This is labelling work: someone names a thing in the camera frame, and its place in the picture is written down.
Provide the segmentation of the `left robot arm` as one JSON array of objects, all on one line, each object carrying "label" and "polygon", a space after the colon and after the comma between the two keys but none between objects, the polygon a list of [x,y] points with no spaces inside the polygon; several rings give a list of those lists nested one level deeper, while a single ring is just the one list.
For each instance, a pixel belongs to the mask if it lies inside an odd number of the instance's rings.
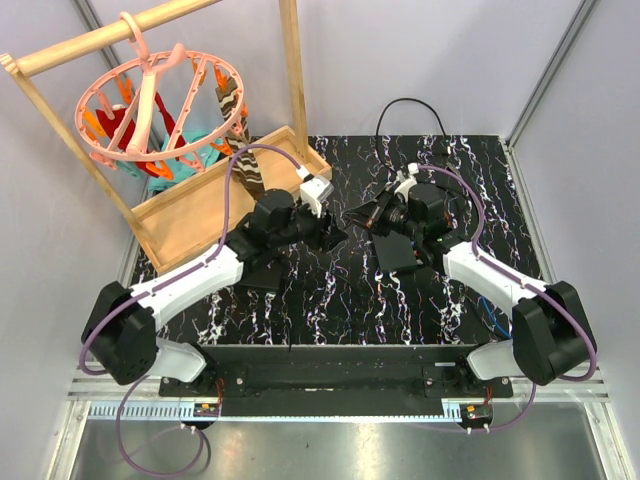
[{"label": "left robot arm", "polygon": [[272,189],[200,256],[151,281],[104,286],[81,334],[79,363],[93,356],[102,366],[99,374],[120,385],[159,376],[206,395],[216,387],[216,361],[197,344],[162,339],[159,331],[206,296],[264,269],[288,245],[302,242],[328,252],[346,238],[331,212],[316,214],[290,193]]}]

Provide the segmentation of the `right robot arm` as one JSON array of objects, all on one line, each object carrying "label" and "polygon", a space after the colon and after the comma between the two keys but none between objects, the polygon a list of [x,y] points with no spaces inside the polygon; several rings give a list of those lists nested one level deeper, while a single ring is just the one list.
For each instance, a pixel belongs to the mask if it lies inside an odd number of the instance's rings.
[{"label": "right robot arm", "polygon": [[571,370],[582,363],[588,369],[579,381],[595,373],[597,344],[577,290],[524,275],[458,234],[435,186],[383,190],[344,217],[375,236],[400,236],[402,252],[473,289],[510,319],[510,339],[476,347],[454,371],[463,395],[480,394],[498,377],[524,376],[544,386],[573,380]]}]

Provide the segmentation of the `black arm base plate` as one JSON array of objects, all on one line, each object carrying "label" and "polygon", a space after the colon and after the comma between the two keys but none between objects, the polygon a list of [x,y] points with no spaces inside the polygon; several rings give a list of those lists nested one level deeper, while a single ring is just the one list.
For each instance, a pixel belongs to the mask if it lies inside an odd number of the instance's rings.
[{"label": "black arm base plate", "polygon": [[473,380],[456,366],[381,363],[224,362],[194,386],[164,380],[163,397],[222,395],[222,415],[241,420],[341,420],[366,417],[427,421],[460,415],[457,400],[509,399],[502,377]]}]

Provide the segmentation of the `black power adapter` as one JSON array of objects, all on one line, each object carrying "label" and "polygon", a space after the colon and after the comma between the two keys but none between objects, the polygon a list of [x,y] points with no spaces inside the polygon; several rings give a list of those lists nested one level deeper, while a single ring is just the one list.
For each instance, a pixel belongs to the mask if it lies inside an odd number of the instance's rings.
[{"label": "black power adapter", "polygon": [[[254,271],[247,278],[240,282],[240,286],[247,289],[249,296],[250,315],[252,331],[247,337],[249,344],[254,344],[254,337],[265,337],[264,345],[273,345],[273,332],[271,325],[271,312],[273,310],[273,301],[276,297],[281,303],[280,308],[276,311],[276,316],[282,323],[283,345],[288,350],[293,346],[293,321],[289,315],[289,307],[286,302],[287,287],[287,268],[285,262],[281,259],[273,260],[262,269]],[[264,295],[264,319],[258,320],[258,296]]]}]

